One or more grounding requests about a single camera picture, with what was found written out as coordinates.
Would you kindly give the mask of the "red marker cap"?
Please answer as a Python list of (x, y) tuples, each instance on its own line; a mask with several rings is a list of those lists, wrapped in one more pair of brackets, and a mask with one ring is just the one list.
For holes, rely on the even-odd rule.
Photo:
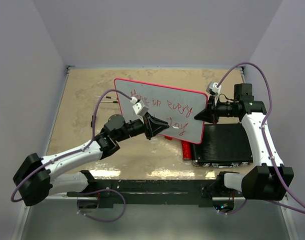
[(170, 136), (164, 136), (164, 138), (167, 139), (167, 140), (170, 140), (170, 141), (173, 139), (173, 138), (170, 137)]

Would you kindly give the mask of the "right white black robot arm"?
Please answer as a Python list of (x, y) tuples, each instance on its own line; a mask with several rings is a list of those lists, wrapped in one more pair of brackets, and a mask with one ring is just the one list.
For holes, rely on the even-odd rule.
[(250, 83), (234, 85), (232, 102), (220, 102), (221, 86), (211, 82), (207, 106), (195, 120), (217, 123), (220, 117), (235, 117), (241, 122), (248, 138), (253, 169), (246, 175), (221, 171), (216, 178), (215, 191), (225, 197), (233, 190), (247, 200), (280, 201), (294, 178), (294, 171), (279, 157), (269, 132), (267, 110), (262, 101), (254, 99)]

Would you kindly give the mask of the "pink framed whiteboard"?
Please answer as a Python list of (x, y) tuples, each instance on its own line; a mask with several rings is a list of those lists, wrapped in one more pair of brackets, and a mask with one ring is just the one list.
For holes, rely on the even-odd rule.
[(206, 108), (206, 93), (122, 78), (114, 79), (113, 83), (116, 90), (146, 101), (149, 114), (180, 128), (168, 128), (161, 135), (193, 144), (202, 142), (204, 122), (194, 116)]

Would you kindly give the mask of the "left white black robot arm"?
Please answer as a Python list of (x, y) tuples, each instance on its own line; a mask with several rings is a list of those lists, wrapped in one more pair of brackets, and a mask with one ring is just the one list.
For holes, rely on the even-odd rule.
[(119, 142), (144, 134), (151, 140), (169, 124), (149, 113), (127, 122), (120, 114), (112, 115), (100, 133), (80, 146), (48, 156), (28, 155), (13, 176), (15, 190), (10, 200), (34, 206), (46, 197), (64, 192), (91, 196), (96, 191), (94, 178), (87, 171), (67, 172), (86, 163), (103, 160), (120, 149)]

